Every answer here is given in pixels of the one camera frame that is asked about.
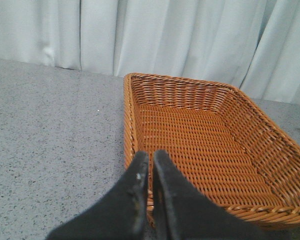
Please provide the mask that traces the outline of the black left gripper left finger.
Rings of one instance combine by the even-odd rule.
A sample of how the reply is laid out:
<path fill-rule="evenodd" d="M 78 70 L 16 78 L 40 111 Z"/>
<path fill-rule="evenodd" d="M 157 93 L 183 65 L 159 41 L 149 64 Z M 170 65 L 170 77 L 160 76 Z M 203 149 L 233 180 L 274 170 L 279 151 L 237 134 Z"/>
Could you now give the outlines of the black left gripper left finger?
<path fill-rule="evenodd" d="M 138 151 L 96 204 L 52 230 L 48 240 L 142 240 L 147 222 L 149 157 Z"/>

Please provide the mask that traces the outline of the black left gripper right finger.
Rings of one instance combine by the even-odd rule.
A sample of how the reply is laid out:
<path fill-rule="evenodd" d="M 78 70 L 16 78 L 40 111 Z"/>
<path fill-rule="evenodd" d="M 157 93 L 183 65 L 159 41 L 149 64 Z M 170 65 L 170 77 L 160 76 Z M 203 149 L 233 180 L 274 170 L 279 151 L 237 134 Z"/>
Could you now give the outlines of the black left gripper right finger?
<path fill-rule="evenodd" d="M 200 193 L 169 154 L 153 155 L 153 217 L 159 240 L 263 240 L 257 226 L 226 212 Z"/>

